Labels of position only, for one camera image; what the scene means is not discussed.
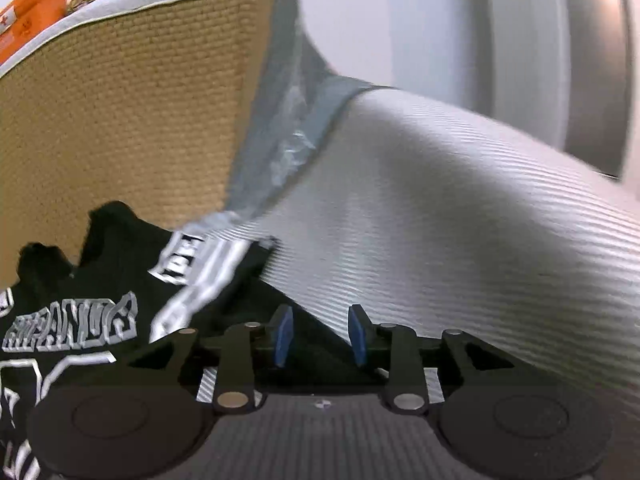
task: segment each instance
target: tan woven surface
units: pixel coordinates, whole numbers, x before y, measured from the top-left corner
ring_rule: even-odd
[[[69,31],[0,79],[0,285],[39,241],[76,259],[87,212],[165,228],[220,208],[273,0],[185,0]]]

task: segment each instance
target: black circular motor housing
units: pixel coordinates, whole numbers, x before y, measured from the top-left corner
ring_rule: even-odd
[[[131,480],[181,462],[205,421],[202,405],[179,386],[67,386],[36,405],[27,432],[54,473]]]
[[[465,463],[509,480],[591,472],[612,434],[600,405],[565,384],[462,386],[444,402],[438,424]]]

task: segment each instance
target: black fabric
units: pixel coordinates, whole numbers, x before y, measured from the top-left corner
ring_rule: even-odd
[[[175,319],[185,305],[197,310],[188,323],[175,326],[188,324],[202,336],[222,335],[237,323],[268,322],[281,304],[292,306],[295,334],[287,367],[257,371],[260,391],[353,392],[379,385],[376,374],[355,366],[343,339],[260,280],[274,245],[272,239],[205,240],[168,232],[114,202],[90,213],[77,267],[56,247],[25,247],[19,281],[5,295],[13,304],[0,317],[5,477],[22,480],[36,470],[24,443],[26,417],[38,396],[147,344],[152,327],[164,327],[160,318],[172,332],[172,323],[184,321]],[[207,280],[217,283],[225,269],[232,270],[230,279],[220,282],[220,290],[210,289]]]

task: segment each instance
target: orange box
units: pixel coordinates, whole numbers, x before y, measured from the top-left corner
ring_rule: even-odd
[[[14,0],[0,14],[0,64],[65,15],[66,0]]]

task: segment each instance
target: white label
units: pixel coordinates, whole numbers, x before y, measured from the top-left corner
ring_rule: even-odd
[[[13,7],[9,7],[7,12],[0,16],[0,34],[11,27],[15,23],[15,20],[15,9]]]

